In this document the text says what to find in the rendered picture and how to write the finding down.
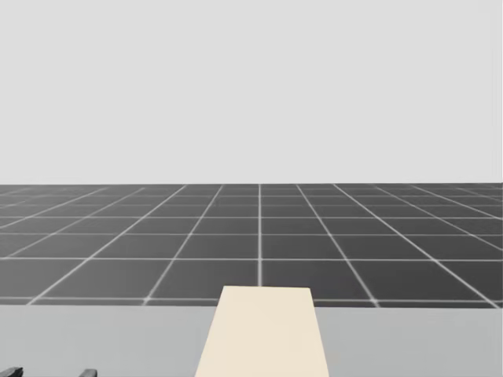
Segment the tall board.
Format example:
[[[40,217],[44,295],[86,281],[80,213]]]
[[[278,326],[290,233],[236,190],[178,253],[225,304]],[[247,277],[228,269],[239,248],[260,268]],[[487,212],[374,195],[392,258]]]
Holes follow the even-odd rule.
[[[225,286],[194,377],[329,377],[310,289]]]

